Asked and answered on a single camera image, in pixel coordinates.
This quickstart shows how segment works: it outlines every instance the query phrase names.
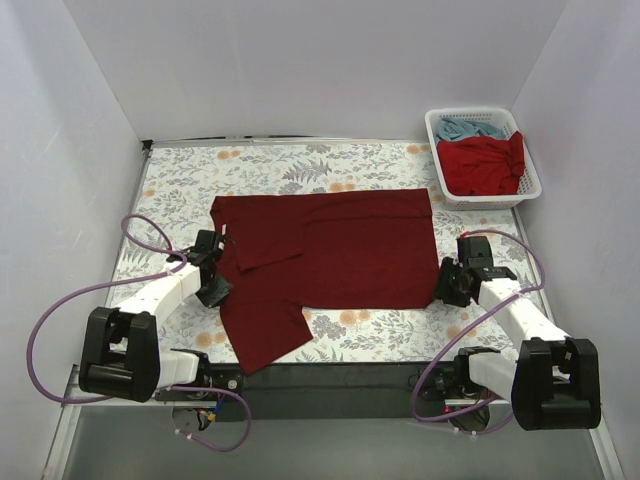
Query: white wall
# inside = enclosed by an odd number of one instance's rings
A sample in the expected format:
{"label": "white wall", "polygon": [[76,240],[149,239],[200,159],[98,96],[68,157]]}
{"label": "white wall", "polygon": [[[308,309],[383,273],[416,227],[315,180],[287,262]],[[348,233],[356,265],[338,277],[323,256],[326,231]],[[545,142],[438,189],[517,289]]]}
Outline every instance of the white wall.
{"label": "white wall", "polygon": [[425,138],[510,107],[565,0],[65,0],[140,138]]}
{"label": "white wall", "polygon": [[[110,277],[140,144],[62,0],[0,1],[0,478],[40,478],[60,406],[25,367],[27,336],[54,300]],[[63,393],[88,312],[45,325],[36,367]]]}
{"label": "white wall", "polygon": [[513,108],[544,191],[525,227],[558,324],[598,347],[627,478],[640,478],[638,18],[638,2],[571,0]]}

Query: white plastic basket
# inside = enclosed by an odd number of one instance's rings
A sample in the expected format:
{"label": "white plastic basket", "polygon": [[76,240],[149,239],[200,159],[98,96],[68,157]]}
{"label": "white plastic basket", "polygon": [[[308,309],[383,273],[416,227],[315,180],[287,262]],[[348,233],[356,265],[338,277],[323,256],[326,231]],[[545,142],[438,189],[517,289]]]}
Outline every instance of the white plastic basket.
{"label": "white plastic basket", "polygon": [[469,196],[461,197],[452,194],[447,188],[447,183],[442,174],[440,159],[438,158],[438,150],[436,148],[435,131],[438,122],[442,118],[460,118],[462,120],[474,120],[484,122],[502,130],[505,137],[509,138],[518,130],[518,125],[513,115],[504,108],[491,107],[475,107],[475,108],[440,108],[437,110],[429,110],[424,119],[427,124],[427,133],[429,134],[429,143],[431,144],[431,152],[436,164],[438,179],[444,194],[445,206],[451,210],[500,210],[511,208],[522,200],[530,200],[539,197],[542,193],[542,186],[538,179],[538,174],[533,166],[533,161],[524,145],[524,175],[520,178],[518,193],[516,195],[492,195],[492,196]]}

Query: table surface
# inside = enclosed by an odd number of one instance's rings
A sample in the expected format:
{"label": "table surface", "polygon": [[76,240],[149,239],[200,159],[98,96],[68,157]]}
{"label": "table surface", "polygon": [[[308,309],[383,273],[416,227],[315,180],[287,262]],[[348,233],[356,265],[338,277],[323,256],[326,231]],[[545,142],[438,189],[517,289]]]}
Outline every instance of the table surface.
{"label": "table surface", "polygon": [[[199,229],[213,229],[209,216],[216,195],[309,194],[352,190],[428,188],[438,256],[456,254],[456,237],[468,230],[493,228],[520,236],[514,213],[448,211],[427,144],[405,142],[307,143],[239,146],[178,146],[154,148],[135,212],[156,221],[177,248],[191,245]],[[150,227],[132,222],[131,232],[146,242],[158,242]],[[511,268],[521,283],[535,282],[529,257],[512,241],[490,235],[497,265]],[[155,273],[164,256],[125,242],[115,279]],[[111,306],[143,284],[111,290]],[[531,300],[543,312],[541,298]],[[430,360],[470,321],[483,313],[434,302],[422,310],[303,311],[313,340],[285,355],[284,362],[400,362]],[[204,351],[213,362],[237,362],[220,319],[219,309],[207,309],[192,297],[159,330],[160,347]],[[507,358],[516,351],[502,329],[490,319],[459,344],[501,349]],[[453,357],[453,349],[445,359]]]}

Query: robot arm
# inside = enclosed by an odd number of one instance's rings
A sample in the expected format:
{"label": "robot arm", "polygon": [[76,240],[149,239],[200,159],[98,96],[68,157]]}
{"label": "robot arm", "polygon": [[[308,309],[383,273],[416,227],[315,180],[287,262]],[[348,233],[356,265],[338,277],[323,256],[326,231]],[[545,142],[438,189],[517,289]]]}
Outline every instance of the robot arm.
{"label": "robot arm", "polygon": [[[174,274],[150,282],[115,308],[96,308],[87,323],[80,388],[145,402],[158,388],[177,384],[208,386],[202,352],[160,352],[157,331],[171,313],[191,295],[206,307],[215,307],[231,285],[216,271],[224,237],[200,230],[196,244],[184,254],[188,264]],[[126,349],[119,345],[126,339]]]}
{"label": "robot arm", "polygon": [[[495,267],[486,237],[458,239],[459,263],[445,258],[435,297],[485,310],[521,287],[506,267]],[[493,318],[519,352],[511,362],[499,351],[463,348],[454,360],[456,382],[484,386],[510,400],[525,430],[595,428],[600,422],[598,353],[591,341],[573,339],[551,323],[530,300],[518,298]]]}

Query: red cloth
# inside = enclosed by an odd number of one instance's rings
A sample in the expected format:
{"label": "red cloth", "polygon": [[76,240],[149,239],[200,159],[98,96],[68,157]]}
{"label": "red cloth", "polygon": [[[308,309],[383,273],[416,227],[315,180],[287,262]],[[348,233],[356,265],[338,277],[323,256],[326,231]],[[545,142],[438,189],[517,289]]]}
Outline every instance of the red cloth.
{"label": "red cloth", "polygon": [[438,143],[447,189],[460,196],[515,195],[524,174],[524,144],[516,132],[509,140],[469,137]]}
{"label": "red cloth", "polygon": [[311,340],[302,307],[424,308],[438,277],[427,190],[216,197],[220,309],[251,374]]}

